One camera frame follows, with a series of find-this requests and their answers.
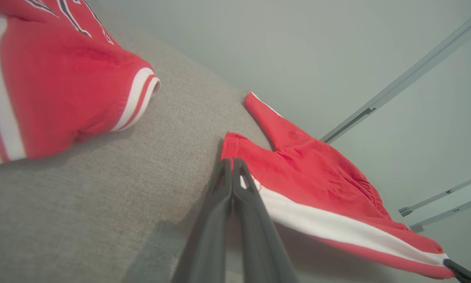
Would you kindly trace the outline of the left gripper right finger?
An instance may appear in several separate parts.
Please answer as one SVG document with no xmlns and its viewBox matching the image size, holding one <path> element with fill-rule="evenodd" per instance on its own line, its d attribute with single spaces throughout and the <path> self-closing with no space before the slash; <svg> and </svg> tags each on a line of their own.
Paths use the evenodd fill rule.
<svg viewBox="0 0 471 283">
<path fill-rule="evenodd" d="M 234 207 L 241 222 L 245 283 L 298 283 L 284 245 L 244 160 L 233 160 Z"/>
</svg>

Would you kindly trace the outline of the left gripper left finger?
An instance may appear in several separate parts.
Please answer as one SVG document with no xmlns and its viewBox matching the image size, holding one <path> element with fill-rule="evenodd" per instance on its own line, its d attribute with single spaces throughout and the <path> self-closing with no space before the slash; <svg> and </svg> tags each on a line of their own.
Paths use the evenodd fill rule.
<svg viewBox="0 0 471 283">
<path fill-rule="evenodd" d="M 220 161 L 171 283 L 224 283 L 226 227 L 232 213 L 232 163 Z"/>
</svg>

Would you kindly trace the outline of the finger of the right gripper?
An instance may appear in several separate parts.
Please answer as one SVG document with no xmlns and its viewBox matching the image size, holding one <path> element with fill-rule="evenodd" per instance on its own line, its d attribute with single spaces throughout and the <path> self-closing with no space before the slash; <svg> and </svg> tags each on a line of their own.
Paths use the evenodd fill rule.
<svg viewBox="0 0 471 283">
<path fill-rule="evenodd" d="M 454 273 L 455 278 L 460 283 L 471 283 L 471 271 L 452 261 L 451 259 L 445 259 L 443 261 L 445 267 Z"/>
</svg>

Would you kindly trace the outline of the red shorts white stripe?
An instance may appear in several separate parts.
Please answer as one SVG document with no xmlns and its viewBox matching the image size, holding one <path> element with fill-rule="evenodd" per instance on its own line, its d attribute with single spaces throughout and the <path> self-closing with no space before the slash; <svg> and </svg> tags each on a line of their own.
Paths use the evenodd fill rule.
<svg viewBox="0 0 471 283">
<path fill-rule="evenodd" d="M 454 274 L 434 240 L 392 220 L 376 188 L 336 149 L 286 120 L 254 93 L 244 105 L 273 150 L 228 132 L 221 157 L 248 166 L 271 219 L 317 241 L 430 278 Z"/>
</svg>

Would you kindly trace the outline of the red basketball jersey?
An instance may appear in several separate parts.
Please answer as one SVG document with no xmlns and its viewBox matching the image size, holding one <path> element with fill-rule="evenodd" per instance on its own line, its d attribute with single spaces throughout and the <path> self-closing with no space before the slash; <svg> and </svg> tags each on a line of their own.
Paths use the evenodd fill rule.
<svg viewBox="0 0 471 283">
<path fill-rule="evenodd" d="M 0 164 L 126 130 L 159 89 L 88 0 L 0 0 Z"/>
</svg>

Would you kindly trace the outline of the narrow grey partition panel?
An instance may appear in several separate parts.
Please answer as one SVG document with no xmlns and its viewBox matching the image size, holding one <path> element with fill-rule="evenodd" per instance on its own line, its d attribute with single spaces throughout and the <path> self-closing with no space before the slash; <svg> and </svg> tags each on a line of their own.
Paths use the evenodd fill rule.
<svg viewBox="0 0 471 283">
<path fill-rule="evenodd" d="M 471 208 L 426 226 L 421 235 L 435 240 L 449 258 L 471 271 Z"/>
</svg>

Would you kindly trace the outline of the grey fabric sofa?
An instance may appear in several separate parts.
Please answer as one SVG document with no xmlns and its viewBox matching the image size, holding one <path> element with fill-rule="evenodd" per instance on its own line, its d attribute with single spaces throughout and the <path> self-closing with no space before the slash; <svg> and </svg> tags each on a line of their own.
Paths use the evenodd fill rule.
<svg viewBox="0 0 471 283">
<path fill-rule="evenodd" d="M 202 51 L 237 83 L 149 31 L 109 26 L 149 60 L 160 93 L 137 125 L 41 160 L 0 165 L 0 283 L 166 283 L 217 163 L 225 133 L 270 149 L 243 106 L 248 91 L 294 123 L 329 108 L 322 79 L 294 69 L 280 33 Z"/>
</svg>

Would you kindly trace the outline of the wide grey partition panel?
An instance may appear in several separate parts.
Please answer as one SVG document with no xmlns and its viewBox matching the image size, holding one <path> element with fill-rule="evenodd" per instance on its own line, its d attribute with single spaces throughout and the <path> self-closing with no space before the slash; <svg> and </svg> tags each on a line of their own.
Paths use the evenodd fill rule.
<svg viewBox="0 0 471 283">
<path fill-rule="evenodd" d="M 399 95 L 334 140 L 399 217 L 471 179 L 471 33 Z"/>
</svg>

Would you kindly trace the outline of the grey partition post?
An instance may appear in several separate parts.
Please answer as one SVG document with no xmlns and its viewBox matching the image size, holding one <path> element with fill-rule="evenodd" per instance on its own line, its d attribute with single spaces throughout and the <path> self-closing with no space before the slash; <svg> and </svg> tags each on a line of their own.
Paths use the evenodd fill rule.
<svg viewBox="0 0 471 283">
<path fill-rule="evenodd" d="M 463 182 L 462 184 L 459 184 L 459 185 L 456 185 L 455 187 L 453 188 L 450 188 L 444 192 L 440 192 L 438 195 L 435 195 L 433 197 L 430 197 L 428 199 L 425 199 L 417 204 L 414 204 L 414 205 L 411 205 L 410 207 L 404 207 L 404 208 L 401 208 L 398 210 L 398 212 L 400 213 L 400 215 L 402 217 L 406 217 L 407 215 L 411 214 L 413 211 L 415 211 L 416 209 L 419 209 L 425 205 L 428 205 L 430 203 L 432 203 L 433 201 L 436 201 L 436 200 L 439 200 L 441 198 L 444 198 L 446 197 L 447 195 L 450 195 L 452 194 L 453 192 L 457 192 L 459 190 L 461 190 L 462 188 L 465 188 L 467 186 L 471 185 L 471 179 L 469 179 L 468 181 L 466 182 Z"/>
<path fill-rule="evenodd" d="M 414 232 L 424 231 L 426 226 L 444 220 L 447 217 L 457 215 L 471 208 L 471 196 L 452 197 L 446 195 L 436 201 L 432 201 L 420 208 L 413 209 L 412 213 L 405 217 L 407 226 Z"/>
<path fill-rule="evenodd" d="M 347 131 L 355 127 L 373 112 L 378 111 L 385 104 L 401 94 L 406 88 L 417 82 L 430 70 L 447 59 L 453 52 L 462 47 L 471 39 L 471 18 L 452 32 L 446 39 L 429 51 L 417 63 L 411 66 L 393 82 L 381 90 L 377 95 L 351 114 L 334 129 L 321 138 L 325 143 L 332 143 Z"/>
</svg>

